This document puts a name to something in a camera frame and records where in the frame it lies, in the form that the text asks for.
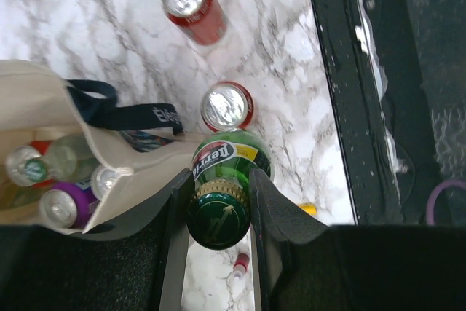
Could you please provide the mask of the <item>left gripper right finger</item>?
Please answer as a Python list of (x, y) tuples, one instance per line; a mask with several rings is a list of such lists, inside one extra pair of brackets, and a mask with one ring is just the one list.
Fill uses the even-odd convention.
[(465, 231), (326, 226), (250, 172), (257, 310), (463, 310)]

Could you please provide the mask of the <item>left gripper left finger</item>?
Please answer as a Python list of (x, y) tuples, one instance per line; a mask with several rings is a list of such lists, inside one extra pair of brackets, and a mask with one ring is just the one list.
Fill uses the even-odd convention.
[(1, 227), (3, 310), (179, 310), (194, 180), (162, 190), (86, 234)]

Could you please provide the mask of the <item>purple soda can front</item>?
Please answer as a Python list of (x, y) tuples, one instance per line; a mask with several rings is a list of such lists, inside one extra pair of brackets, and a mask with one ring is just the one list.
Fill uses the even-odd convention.
[(42, 195), (39, 213), (51, 227), (81, 229), (90, 220), (99, 203), (92, 192), (90, 180), (57, 182)]

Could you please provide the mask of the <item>purple soda can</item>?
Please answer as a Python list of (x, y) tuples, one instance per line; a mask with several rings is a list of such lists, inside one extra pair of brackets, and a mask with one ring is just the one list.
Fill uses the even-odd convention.
[(76, 185), (83, 191), (90, 189), (98, 200), (102, 200), (113, 188), (119, 177), (120, 173), (100, 165), (89, 179), (77, 182)]
[(90, 220), (99, 203), (92, 192), (90, 180), (57, 182), (42, 195), (39, 213), (51, 227), (81, 229)]

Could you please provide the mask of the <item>green glass bottle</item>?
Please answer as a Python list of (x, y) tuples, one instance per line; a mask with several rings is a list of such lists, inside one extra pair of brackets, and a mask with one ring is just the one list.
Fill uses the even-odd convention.
[(194, 152), (195, 190), (187, 212), (190, 235), (210, 250), (225, 250), (244, 238), (250, 227), (250, 171), (273, 178), (269, 147), (261, 136), (243, 129), (208, 136)]

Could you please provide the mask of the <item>clear glass bottle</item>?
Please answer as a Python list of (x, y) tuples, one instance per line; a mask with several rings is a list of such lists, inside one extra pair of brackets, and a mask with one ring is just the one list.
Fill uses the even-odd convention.
[(100, 165), (83, 133), (74, 133), (53, 141), (46, 153), (28, 162), (43, 165), (54, 181), (76, 183), (87, 180)]
[(1, 213), (11, 210), (34, 210), (44, 191), (34, 187), (22, 187), (13, 183), (1, 165)]

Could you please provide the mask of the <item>red cola can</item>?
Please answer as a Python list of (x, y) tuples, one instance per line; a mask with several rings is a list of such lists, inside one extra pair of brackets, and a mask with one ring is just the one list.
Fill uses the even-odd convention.
[(37, 162), (28, 165), (30, 160), (42, 157), (51, 143), (52, 141), (31, 141), (11, 151), (4, 163), (9, 179), (23, 187), (40, 188), (52, 184), (53, 180), (47, 175), (43, 165), (38, 165)]

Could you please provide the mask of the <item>cream canvas tote bag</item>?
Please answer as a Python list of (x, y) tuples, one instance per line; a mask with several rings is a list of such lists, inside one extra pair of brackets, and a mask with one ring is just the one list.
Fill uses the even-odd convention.
[(83, 133), (116, 185), (80, 230), (85, 234), (156, 194), (189, 168), (206, 133), (185, 133), (170, 104), (118, 107), (108, 83), (65, 80), (26, 60), (1, 61), (1, 159), (35, 140)]

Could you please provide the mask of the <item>red soda can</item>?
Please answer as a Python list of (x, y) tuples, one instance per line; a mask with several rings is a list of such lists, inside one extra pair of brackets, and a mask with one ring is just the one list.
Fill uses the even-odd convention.
[(167, 18), (192, 41), (215, 44), (226, 32), (226, 17), (218, 0), (161, 0)]
[(222, 81), (214, 84), (205, 93), (200, 113), (207, 128), (214, 132), (245, 129), (255, 118), (256, 104), (243, 85)]

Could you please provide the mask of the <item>yellow white marker pen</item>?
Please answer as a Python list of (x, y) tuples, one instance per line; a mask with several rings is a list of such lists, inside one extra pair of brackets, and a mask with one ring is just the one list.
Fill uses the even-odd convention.
[(311, 216), (314, 216), (317, 214), (317, 208), (311, 203), (302, 203), (302, 204), (298, 204), (298, 206), (300, 207), (300, 209), (302, 209), (303, 211), (305, 211)]

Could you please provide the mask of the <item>small red vial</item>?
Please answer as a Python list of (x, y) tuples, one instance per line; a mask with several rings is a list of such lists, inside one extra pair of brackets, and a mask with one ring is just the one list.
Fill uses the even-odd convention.
[(250, 256), (247, 253), (239, 253), (235, 260), (232, 277), (233, 280), (242, 280), (247, 272), (250, 263)]

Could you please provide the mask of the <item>red soda can front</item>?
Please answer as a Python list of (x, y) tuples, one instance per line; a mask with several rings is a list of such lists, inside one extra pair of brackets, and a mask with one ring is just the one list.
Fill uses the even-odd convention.
[(207, 128), (214, 132), (245, 129), (255, 118), (256, 104), (243, 85), (222, 81), (214, 84), (205, 93), (200, 113)]

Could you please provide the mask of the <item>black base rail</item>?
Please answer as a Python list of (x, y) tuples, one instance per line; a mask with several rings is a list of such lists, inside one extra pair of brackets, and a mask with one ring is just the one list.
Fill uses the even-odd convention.
[(311, 0), (357, 224), (424, 224), (441, 182), (406, 0)]

